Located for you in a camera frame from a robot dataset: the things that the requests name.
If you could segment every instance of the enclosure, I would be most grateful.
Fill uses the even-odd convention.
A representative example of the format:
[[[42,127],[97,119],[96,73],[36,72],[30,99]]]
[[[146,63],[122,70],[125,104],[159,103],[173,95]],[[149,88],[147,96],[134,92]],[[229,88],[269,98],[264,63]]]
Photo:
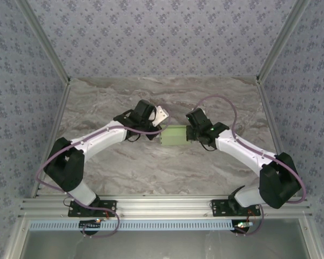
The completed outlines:
[[[66,196],[34,180],[60,137],[89,134],[141,99],[188,125],[213,94],[236,106],[239,136],[290,154],[306,185],[300,204],[263,205],[255,236],[229,232],[244,218],[215,217],[209,203],[256,174],[196,142],[141,136],[85,164],[84,181],[116,200],[122,220],[105,240],[83,238]],[[223,100],[201,108],[233,123]],[[258,249],[324,258],[324,0],[0,1],[0,258],[251,258]]]

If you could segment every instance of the black mounting bracket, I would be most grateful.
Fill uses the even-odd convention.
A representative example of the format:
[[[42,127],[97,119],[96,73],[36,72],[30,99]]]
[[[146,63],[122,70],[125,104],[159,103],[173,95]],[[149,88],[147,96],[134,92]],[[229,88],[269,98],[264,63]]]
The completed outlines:
[[[154,132],[161,130],[161,126],[157,125],[154,127],[152,121],[149,120],[151,113],[155,111],[156,108],[154,105],[149,103],[146,100],[140,100],[134,110],[128,110],[123,114],[115,116],[113,119],[120,122],[122,125],[134,128],[135,130]],[[126,139],[129,139],[132,136],[138,135],[133,131],[127,131]],[[149,134],[146,137],[149,140],[153,140],[158,134]]]
[[[186,127],[187,141],[196,140],[215,149],[215,139],[221,132],[229,129],[227,125],[220,122],[213,125],[201,108],[192,110],[186,114],[186,117],[191,124]]]
[[[97,208],[107,208],[117,210],[117,201],[115,200],[100,200],[96,205]],[[71,201],[69,207],[69,217],[115,217],[113,213],[105,212],[103,210],[93,210],[93,209],[86,209],[79,205],[78,203]]]
[[[260,216],[259,205],[252,205],[247,208],[235,212],[231,207],[228,199],[225,200],[212,200],[211,201],[212,215],[214,217],[228,217],[228,216],[252,216],[249,211],[252,211],[255,216]]]

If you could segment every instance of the aluminum frame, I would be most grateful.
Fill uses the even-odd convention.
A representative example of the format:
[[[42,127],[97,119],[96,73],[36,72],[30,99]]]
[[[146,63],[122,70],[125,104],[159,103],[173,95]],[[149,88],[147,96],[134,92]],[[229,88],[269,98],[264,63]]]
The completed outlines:
[[[264,94],[264,88],[258,84],[260,98],[264,111],[268,118],[273,118],[271,109]],[[64,113],[65,105],[69,96],[70,87],[67,84],[59,105],[56,120],[44,153],[44,161],[55,141],[57,131]],[[283,146],[278,138],[276,126],[268,120],[272,129],[274,143],[278,151]],[[65,195],[38,195],[38,184],[32,191],[33,198],[24,199],[18,213],[18,220],[6,247],[5,259],[20,258],[24,242],[32,220],[65,220],[70,221],[77,218],[68,218],[68,208],[63,205]],[[117,212],[122,219],[130,220],[177,220],[177,219],[202,219],[214,220],[210,201],[213,199],[226,199],[225,195],[105,195],[101,199],[117,200]],[[303,237],[311,259],[324,259],[324,249],[320,243],[319,235],[312,219],[312,210],[308,201],[297,205],[285,204],[276,210],[268,205],[263,205],[265,219],[299,219]],[[245,217],[219,217],[218,219],[244,219]]]
[[[260,83],[263,83],[267,78],[270,70],[274,66],[290,35],[293,33],[309,2],[310,0],[296,0],[294,3],[279,35],[277,36],[268,56],[263,63],[263,66],[258,73]]]
[[[38,18],[36,17],[34,11],[32,10],[30,4],[27,0],[16,0],[17,5],[19,6],[21,12],[23,13],[26,22],[30,25],[31,30],[34,32],[36,38],[38,39],[41,47],[45,51],[47,57],[49,58],[50,62],[52,63],[55,71],[59,75],[60,79],[63,83],[67,83],[69,81],[69,77],[65,68],[60,61],[58,55],[56,54],[52,44],[50,43],[46,33],[42,29]]]

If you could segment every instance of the wire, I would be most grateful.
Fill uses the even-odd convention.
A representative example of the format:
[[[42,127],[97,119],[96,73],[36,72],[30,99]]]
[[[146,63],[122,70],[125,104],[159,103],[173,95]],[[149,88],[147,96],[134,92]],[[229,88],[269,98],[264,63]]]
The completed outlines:
[[[255,214],[254,214],[253,211],[251,211],[250,209],[248,209],[247,212],[248,212],[249,214],[252,214],[252,215],[254,216],[253,224],[255,224]]]
[[[164,108],[165,110],[167,110],[167,113],[170,115],[170,112],[169,112],[168,108],[166,108],[166,107],[163,107],[163,108]],[[164,128],[162,128],[162,129],[158,130],[158,131],[145,132],[145,131],[139,131],[139,130],[137,130],[137,129],[129,128],[129,127],[125,127],[125,126],[112,126],[112,127],[104,128],[104,129],[102,129],[102,130],[100,130],[100,131],[98,131],[98,132],[94,132],[93,134],[90,134],[88,137],[86,137],[86,138],[84,138],[84,139],[82,139],[82,140],[80,140],[80,141],[77,141],[77,142],[75,142],[75,143],[72,143],[72,144],[70,144],[69,146],[64,147],[63,149],[61,149],[61,150],[59,150],[58,152],[56,152],[54,155],[50,156],[50,158],[48,158],[47,161],[45,161],[45,162],[44,162],[44,163],[39,167],[39,169],[37,170],[36,175],[35,175],[35,180],[36,180],[38,183],[42,184],[42,185],[45,185],[45,186],[47,186],[47,187],[49,187],[49,188],[52,188],[52,189],[54,189],[54,190],[58,190],[59,192],[64,193],[64,191],[63,191],[61,188],[56,187],[56,186],[53,186],[53,185],[50,185],[49,183],[46,183],[46,182],[42,181],[42,180],[39,178],[39,176],[40,176],[41,172],[43,171],[44,167],[46,167],[46,166],[47,166],[47,165],[48,165],[48,164],[49,164],[53,159],[55,159],[55,158],[56,158],[57,156],[59,156],[60,154],[66,152],[66,151],[68,151],[68,150],[70,150],[71,148],[73,148],[73,147],[75,147],[75,146],[81,144],[82,142],[83,142],[83,143],[84,143],[84,142],[87,142],[87,141],[89,141],[90,139],[92,139],[92,138],[94,138],[94,137],[96,137],[96,136],[98,136],[98,135],[100,135],[100,134],[102,134],[102,133],[104,133],[104,132],[110,131],[110,130],[115,130],[115,129],[118,129],[118,128],[123,128],[123,129],[125,129],[125,130],[133,131],[133,132],[136,132],[136,133],[139,133],[139,134],[143,134],[143,135],[154,135],[154,134],[159,134],[159,133],[161,133],[162,131],[164,131],[165,129],[167,129],[167,127],[170,125],[170,123],[171,123],[171,117],[169,116],[169,117],[168,117],[168,121],[167,121],[166,126],[165,126]],[[74,198],[70,193],[67,193],[67,195],[68,195],[69,197]],[[114,214],[114,216],[118,219],[117,226],[115,227],[115,229],[114,229],[112,232],[110,232],[109,234],[106,234],[106,235],[94,236],[94,238],[97,238],[97,237],[109,237],[109,236],[114,235],[114,234],[118,231],[118,228],[119,228],[119,226],[120,226],[120,218],[119,218],[119,215],[118,215],[114,210],[107,209],[107,208],[90,207],[90,206],[87,206],[87,205],[85,205],[85,204],[82,204],[80,201],[78,201],[78,200],[76,200],[76,199],[75,199],[75,201],[76,201],[79,205],[81,205],[82,207],[84,207],[84,208],[86,208],[86,209],[92,209],[92,210],[103,210],[103,211],[105,211],[105,212],[110,212],[110,213]]]
[[[212,152],[212,151],[215,151],[215,150],[216,150],[216,148],[214,148],[214,149],[212,149],[212,150],[207,149],[207,148],[204,146],[204,144],[203,144],[202,142],[200,142],[200,144],[201,144],[201,146],[202,146],[206,151]]]
[[[261,227],[263,226],[263,222],[264,222],[264,210],[263,210],[263,207],[262,207],[261,204],[259,204],[259,207],[260,207],[260,213],[261,213],[261,220],[259,222],[258,227],[254,231],[252,231],[250,233],[246,233],[245,231],[243,231],[242,229],[240,229],[238,227],[234,227],[234,229],[236,229],[237,231],[241,232],[242,234],[244,234],[246,236],[252,236],[255,233],[257,233],[261,229]]]
[[[63,200],[63,204],[66,206],[66,207],[69,207],[69,208],[71,208],[71,206],[70,205],[66,205],[65,204],[65,200],[67,199],[67,198],[69,198],[69,196],[67,196],[64,200]]]
[[[243,143],[240,139],[237,138],[237,134],[235,133],[235,124],[237,123],[237,119],[238,119],[238,112],[237,112],[237,108],[234,106],[234,104],[225,96],[222,96],[220,94],[213,94],[211,96],[207,96],[207,97],[204,97],[203,99],[201,99],[194,107],[194,109],[196,109],[199,105],[201,105],[205,100],[209,99],[209,98],[213,98],[213,97],[217,97],[217,98],[221,98],[223,100],[225,100],[227,103],[230,104],[230,106],[232,107],[233,111],[234,111],[234,121],[233,121],[233,124],[232,124],[232,134],[233,134],[233,137],[234,139],[240,144],[242,145],[244,148],[252,151],[253,153],[256,153],[258,155],[261,155],[262,157],[266,157],[272,161],[274,161],[275,163],[277,163],[278,165],[284,167],[285,169],[287,169],[295,178],[296,180],[299,182],[301,188],[302,188],[302,197],[297,200],[297,201],[287,201],[287,203],[291,203],[291,204],[298,204],[298,203],[301,203],[305,200],[306,198],[306,187],[305,187],[305,184],[302,182],[301,178],[298,176],[298,174],[292,170],[289,166],[287,166],[285,163],[277,160],[276,158],[273,158],[272,156],[269,156],[269,155],[266,155],[266,154],[263,154],[263,152],[260,152],[258,150],[255,150],[254,148],[251,148],[249,146],[247,146],[245,143]]]
[[[140,139],[140,134],[138,134],[138,137],[135,140],[130,140],[130,139],[126,139],[128,142],[136,142],[138,139]]]

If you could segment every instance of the wall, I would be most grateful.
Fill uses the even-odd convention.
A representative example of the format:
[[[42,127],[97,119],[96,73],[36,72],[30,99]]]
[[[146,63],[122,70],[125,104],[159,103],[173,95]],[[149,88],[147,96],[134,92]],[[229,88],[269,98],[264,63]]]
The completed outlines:
[[[63,91],[14,0],[0,0],[0,258]]]
[[[29,0],[68,75],[256,75],[294,0]]]
[[[324,0],[310,2],[264,86],[324,242]]]

